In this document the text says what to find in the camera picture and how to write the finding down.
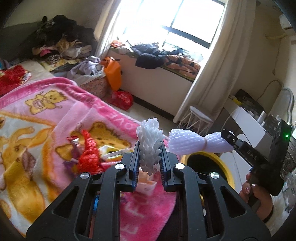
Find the right hand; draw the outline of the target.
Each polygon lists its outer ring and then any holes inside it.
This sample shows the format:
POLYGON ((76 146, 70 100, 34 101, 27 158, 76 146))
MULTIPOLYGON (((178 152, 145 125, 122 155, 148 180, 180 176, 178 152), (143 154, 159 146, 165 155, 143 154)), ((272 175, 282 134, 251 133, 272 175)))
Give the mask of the right hand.
POLYGON ((256 212, 261 220, 265 220, 273 211, 273 199, 271 195, 257 184, 250 184, 251 173, 246 175, 246 181, 242 185, 239 196, 247 203, 250 192, 260 201, 260 206, 256 212))

